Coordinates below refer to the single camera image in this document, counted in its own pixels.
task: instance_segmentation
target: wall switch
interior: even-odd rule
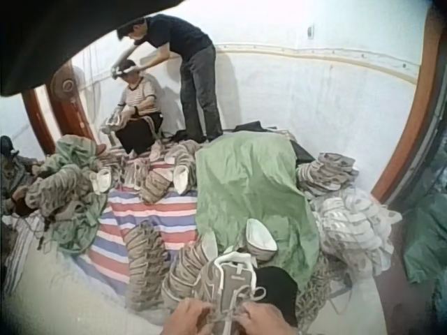
[[[311,24],[307,27],[307,38],[310,40],[314,39],[314,25]]]

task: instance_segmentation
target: standing man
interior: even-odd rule
[[[170,51],[179,54],[182,57],[180,100],[187,135],[196,142],[205,140],[198,117],[197,100],[203,109],[207,139],[213,141],[222,135],[216,99],[216,49],[207,34],[178,17],[164,14],[129,22],[118,28],[117,34],[120,40],[128,36],[134,43],[112,67],[113,77],[116,77],[117,65],[144,42],[157,48],[157,56],[138,67],[139,71],[167,61]]]

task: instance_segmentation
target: green fabric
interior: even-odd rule
[[[222,252],[237,241],[248,218],[262,222],[278,244],[268,265],[285,269],[302,290],[318,257],[318,230],[295,186],[295,153],[274,133],[238,132],[196,154],[199,233],[213,229]]]
[[[41,166],[41,172],[54,173],[67,164],[76,164],[82,169],[90,166],[95,159],[95,142],[86,137],[64,135],[56,142],[54,154]]]
[[[96,160],[96,143],[77,135],[64,135],[56,143],[56,150],[45,160],[41,172],[55,173],[63,166],[77,165],[82,173]],[[52,239],[58,243],[63,253],[77,255],[91,246],[99,228],[98,218],[104,210],[107,195],[88,193],[79,199],[83,203],[70,220],[60,220],[52,224]]]
[[[447,269],[447,195],[428,195],[404,218],[408,280],[421,283],[436,278]]]

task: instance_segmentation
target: black pants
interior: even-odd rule
[[[155,131],[158,133],[163,122],[163,115],[151,113],[149,117],[154,121]],[[130,120],[123,129],[116,131],[115,135],[128,154],[134,150],[137,155],[140,155],[155,143],[151,128],[143,119]]]
[[[213,45],[197,52],[180,66],[182,88],[180,101],[186,133],[196,141],[203,137],[198,118],[197,100],[203,110],[208,140],[222,135],[222,125],[216,98],[216,49]]]

